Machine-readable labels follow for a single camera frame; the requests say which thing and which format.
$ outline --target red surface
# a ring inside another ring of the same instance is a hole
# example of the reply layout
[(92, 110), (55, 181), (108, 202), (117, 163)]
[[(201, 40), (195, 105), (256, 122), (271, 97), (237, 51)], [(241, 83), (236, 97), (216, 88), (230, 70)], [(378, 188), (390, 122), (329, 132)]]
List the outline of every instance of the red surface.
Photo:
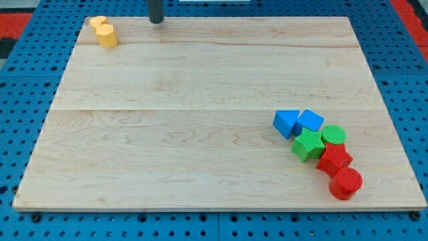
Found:
[(0, 38), (19, 39), (32, 15), (32, 13), (0, 13)]
[(413, 7), (406, 0), (391, 0), (391, 4), (421, 50), (425, 61), (428, 61), (428, 51), (424, 48), (428, 47), (428, 33), (424, 30), (421, 20), (415, 15)]
[(330, 181), (330, 192), (332, 195), (341, 200), (348, 200), (362, 186), (362, 177), (360, 173), (350, 167), (340, 169)]
[(326, 143), (326, 149), (316, 166), (318, 170), (325, 171), (333, 178), (340, 168), (348, 167), (353, 158), (346, 152), (345, 144), (333, 145)]

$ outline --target blue pegboard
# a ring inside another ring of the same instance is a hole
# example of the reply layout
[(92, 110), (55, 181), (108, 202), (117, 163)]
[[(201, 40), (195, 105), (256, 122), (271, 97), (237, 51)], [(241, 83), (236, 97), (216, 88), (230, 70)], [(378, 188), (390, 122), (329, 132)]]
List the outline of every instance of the blue pegboard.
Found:
[[(352, 214), (18, 213), (14, 191), (86, 16), (146, 15), (143, 0), (42, 0), (0, 71), (0, 240), (426, 240), (427, 211)], [(425, 196), (428, 66), (388, 1), (252, 0), (167, 16), (348, 16)]]

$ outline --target toy block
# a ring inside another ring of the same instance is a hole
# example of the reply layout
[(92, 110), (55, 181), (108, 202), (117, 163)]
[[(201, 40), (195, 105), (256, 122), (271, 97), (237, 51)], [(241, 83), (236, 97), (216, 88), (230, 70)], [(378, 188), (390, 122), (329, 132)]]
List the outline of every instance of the toy block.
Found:
[(293, 128), (293, 134), (296, 136), (302, 134), (303, 127), (311, 131), (317, 131), (321, 124), (324, 122), (324, 118), (315, 112), (306, 109), (302, 115), (297, 119), (296, 124)]
[(274, 126), (286, 139), (290, 138), (299, 114), (299, 110), (278, 110), (275, 113)]
[(92, 27), (92, 30), (94, 30), (94, 33), (96, 33), (96, 28), (100, 27), (103, 24), (108, 24), (108, 20), (106, 16), (97, 16), (97, 17), (91, 17), (89, 20), (89, 23)]
[(343, 144), (346, 140), (346, 133), (342, 127), (337, 125), (328, 125), (322, 129), (321, 139), (324, 143), (333, 145)]
[(110, 24), (103, 24), (96, 28), (96, 36), (101, 47), (113, 48), (118, 45), (114, 26)]
[(361, 174), (350, 167), (341, 168), (328, 185), (330, 193), (340, 200), (349, 200), (361, 186)]
[(304, 163), (309, 159), (319, 159), (324, 148), (324, 143), (321, 141), (321, 132), (310, 131), (304, 127), (302, 134), (294, 139), (292, 152), (297, 154)]
[(353, 158), (346, 152), (345, 144), (333, 145), (325, 143), (325, 145), (326, 149), (321, 155), (320, 162), (316, 168), (325, 171), (333, 178), (339, 169), (348, 167)]

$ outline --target yellow block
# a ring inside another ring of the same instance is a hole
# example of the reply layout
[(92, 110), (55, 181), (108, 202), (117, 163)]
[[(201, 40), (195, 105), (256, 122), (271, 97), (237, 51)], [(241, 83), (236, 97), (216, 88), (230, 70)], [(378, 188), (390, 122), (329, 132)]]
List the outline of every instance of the yellow block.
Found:
[(107, 17), (106, 16), (97, 16), (97, 17), (91, 17), (90, 24), (92, 26), (92, 29), (94, 30), (94, 33), (96, 31), (97, 27), (100, 27), (103, 24), (107, 24)]
[(96, 28), (96, 38), (101, 47), (113, 48), (118, 45), (118, 39), (114, 32), (114, 26), (110, 24), (103, 24)]

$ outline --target table surface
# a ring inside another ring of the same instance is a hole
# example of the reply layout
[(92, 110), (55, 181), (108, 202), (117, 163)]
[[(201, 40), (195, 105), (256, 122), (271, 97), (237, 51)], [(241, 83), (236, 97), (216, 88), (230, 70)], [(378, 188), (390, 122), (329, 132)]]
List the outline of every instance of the table surface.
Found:
[[(84, 23), (17, 192), (18, 210), (426, 206), (348, 18), (109, 22), (119, 41), (109, 50)], [(301, 163), (272, 126), (275, 110), (308, 107), (348, 133), (352, 166), (364, 177), (350, 201), (334, 199), (317, 161)]]

